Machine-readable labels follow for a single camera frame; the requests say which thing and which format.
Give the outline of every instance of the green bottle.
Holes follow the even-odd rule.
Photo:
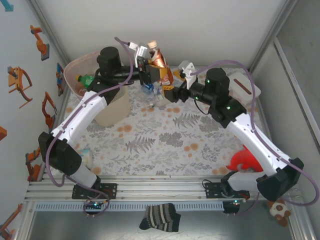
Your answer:
[[[92,81],[95,79],[95,77],[90,75],[84,75],[84,76],[77,75],[75,76],[75,79],[78,82],[82,83],[84,88],[87,89],[89,85],[92,83]]]

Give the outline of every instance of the red toy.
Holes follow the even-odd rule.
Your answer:
[[[252,153],[243,145],[244,150],[238,151],[232,158],[230,165],[226,166],[230,171],[239,171],[238,165],[242,164],[241,169],[247,170],[252,168],[255,172],[263,172],[257,159],[252,155]]]

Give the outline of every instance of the floral tablecloth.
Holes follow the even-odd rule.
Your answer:
[[[227,75],[242,72],[239,68],[224,68]],[[206,73],[198,76],[204,83]],[[174,85],[182,82],[174,80]],[[146,109],[135,98],[140,84],[128,86],[131,112],[117,124],[102,127],[94,120],[76,146],[91,149],[92,171],[97,175],[218,175],[228,172],[231,157],[242,150],[242,143],[216,123],[210,115],[202,114],[192,99],[185,103],[170,103]],[[66,118],[79,100],[70,95]],[[208,106],[198,104],[203,111]],[[255,123],[262,129],[258,108]]]

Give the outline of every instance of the bottle cap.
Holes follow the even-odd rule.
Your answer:
[[[148,47],[150,48],[150,49],[155,49],[155,48],[157,48],[157,42],[154,40],[154,41],[150,41],[150,42],[148,42],[147,43],[148,44]]]

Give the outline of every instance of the orange bottle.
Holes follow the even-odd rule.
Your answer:
[[[171,69],[168,63],[166,62],[166,59],[160,52],[157,42],[156,41],[148,42],[148,47],[150,49],[152,65],[157,66],[159,68],[167,69],[167,74],[159,80],[161,85],[172,85],[172,83],[174,82],[174,76],[172,75]]]

